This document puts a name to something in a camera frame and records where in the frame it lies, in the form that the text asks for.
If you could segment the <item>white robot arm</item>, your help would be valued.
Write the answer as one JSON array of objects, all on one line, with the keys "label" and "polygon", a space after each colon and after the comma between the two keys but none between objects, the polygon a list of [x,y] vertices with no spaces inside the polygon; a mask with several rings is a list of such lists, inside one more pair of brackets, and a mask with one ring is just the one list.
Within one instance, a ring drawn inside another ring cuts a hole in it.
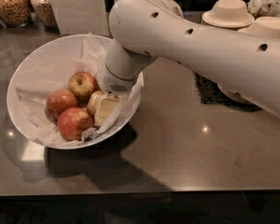
[{"label": "white robot arm", "polygon": [[187,21],[160,0],[118,0],[109,28],[113,40],[96,75],[101,90],[130,91],[162,57],[280,118],[280,40]]}]

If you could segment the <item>white gripper with vents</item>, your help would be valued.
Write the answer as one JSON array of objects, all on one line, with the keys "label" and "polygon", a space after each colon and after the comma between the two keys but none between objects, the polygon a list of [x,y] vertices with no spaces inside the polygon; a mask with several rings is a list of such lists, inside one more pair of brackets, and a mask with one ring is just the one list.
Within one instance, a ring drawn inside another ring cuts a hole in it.
[{"label": "white gripper with vents", "polygon": [[[105,62],[100,62],[96,73],[96,80],[99,88],[109,94],[122,95],[132,90],[137,79],[122,79],[116,77],[108,68]],[[111,116],[113,110],[118,106],[119,99],[107,94],[98,94],[94,98],[95,113],[94,126],[101,127],[105,120]]]}]

